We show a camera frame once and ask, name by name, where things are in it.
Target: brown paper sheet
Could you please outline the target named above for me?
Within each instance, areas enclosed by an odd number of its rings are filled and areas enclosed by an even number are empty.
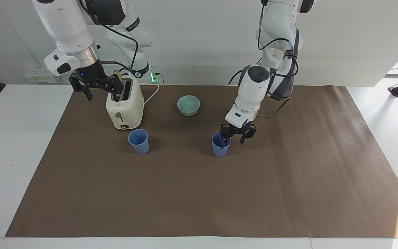
[[[187,118],[176,102],[189,94],[201,109]],[[398,180],[344,87],[295,87],[223,158],[211,136],[237,87],[161,86],[144,156],[93,95],[71,97],[7,237],[398,238]]]

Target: blue object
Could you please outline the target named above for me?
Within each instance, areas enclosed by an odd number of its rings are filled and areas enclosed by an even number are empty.
[[[143,129],[132,131],[128,135],[128,142],[136,150],[137,153],[143,155],[147,154],[150,150],[148,144],[148,133]]]
[[[225,156],[228,151],[229,146],[231,145],[231,138],[228,140],[228,144],[225,144],[225,141],[221,138],[221,133],[217,132],[211,138],[211,142],[213,144],[213,153],[217,157]]]

